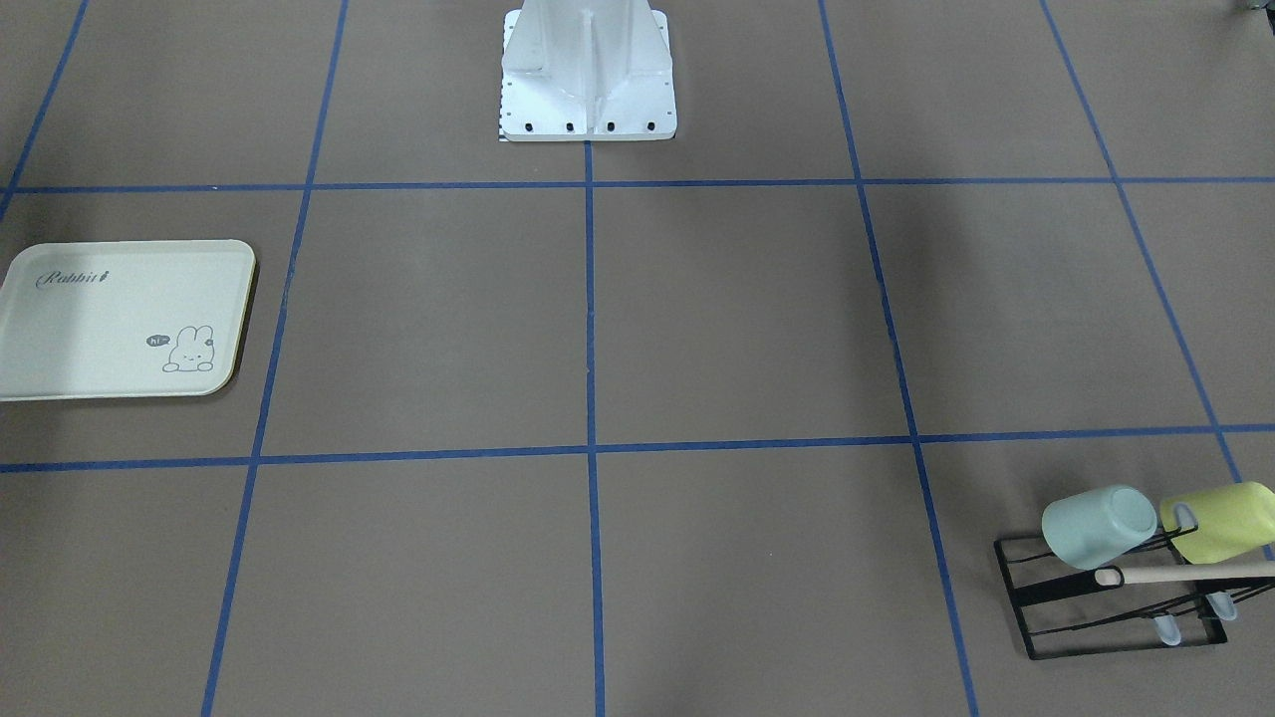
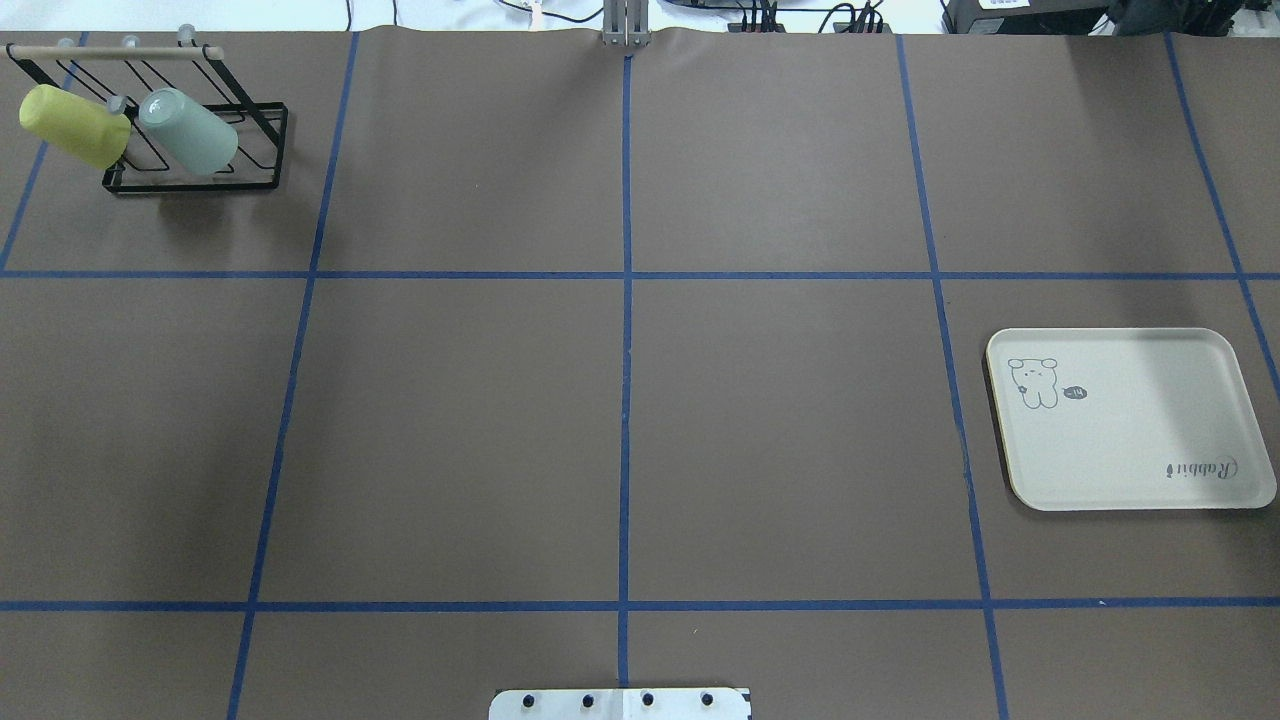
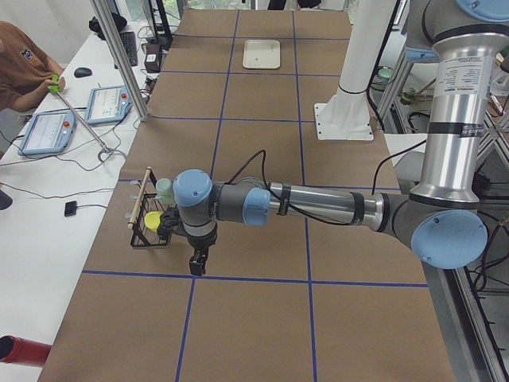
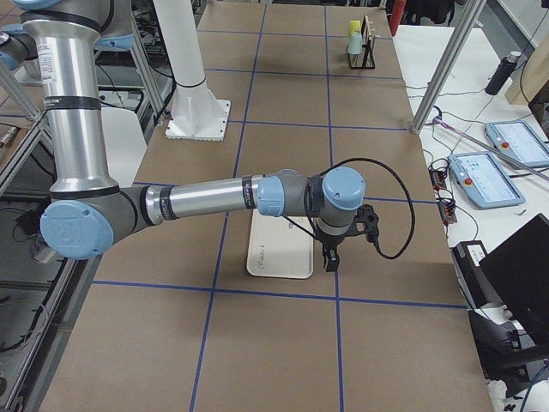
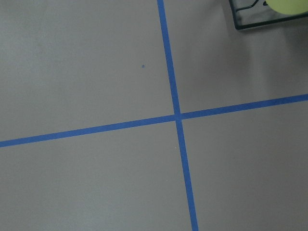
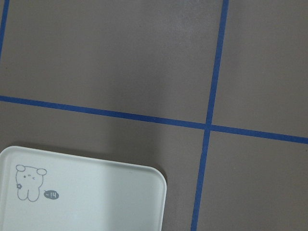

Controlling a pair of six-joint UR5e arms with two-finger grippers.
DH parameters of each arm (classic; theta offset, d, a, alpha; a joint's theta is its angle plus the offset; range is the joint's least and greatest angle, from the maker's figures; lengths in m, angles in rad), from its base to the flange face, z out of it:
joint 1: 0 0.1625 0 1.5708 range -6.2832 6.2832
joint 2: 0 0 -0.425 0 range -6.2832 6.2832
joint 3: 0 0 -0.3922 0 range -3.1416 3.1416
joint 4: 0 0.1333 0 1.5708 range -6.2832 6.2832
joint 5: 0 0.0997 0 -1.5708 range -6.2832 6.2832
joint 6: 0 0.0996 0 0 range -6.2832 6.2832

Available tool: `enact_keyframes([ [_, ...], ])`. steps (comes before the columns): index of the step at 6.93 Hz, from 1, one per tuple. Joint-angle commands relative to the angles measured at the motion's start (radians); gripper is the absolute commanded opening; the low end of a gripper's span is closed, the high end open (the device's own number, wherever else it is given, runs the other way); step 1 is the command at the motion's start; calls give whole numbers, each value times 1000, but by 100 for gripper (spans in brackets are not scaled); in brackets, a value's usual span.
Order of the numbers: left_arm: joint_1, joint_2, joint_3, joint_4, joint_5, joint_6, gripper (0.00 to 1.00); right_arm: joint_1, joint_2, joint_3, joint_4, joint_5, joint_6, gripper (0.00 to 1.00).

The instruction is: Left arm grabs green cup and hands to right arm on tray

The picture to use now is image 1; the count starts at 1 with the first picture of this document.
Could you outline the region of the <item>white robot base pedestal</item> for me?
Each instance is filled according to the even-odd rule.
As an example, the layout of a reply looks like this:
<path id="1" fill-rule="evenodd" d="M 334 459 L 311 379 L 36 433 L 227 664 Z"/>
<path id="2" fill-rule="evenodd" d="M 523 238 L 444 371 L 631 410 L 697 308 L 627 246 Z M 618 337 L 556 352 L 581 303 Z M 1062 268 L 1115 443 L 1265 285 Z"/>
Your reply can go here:
<path id="1" fill-rule="evenodd" d="M 504 142 L 657 142 L 677 134 L 666 13 L 646 1 L 524 1 L 505 14 Z"/>

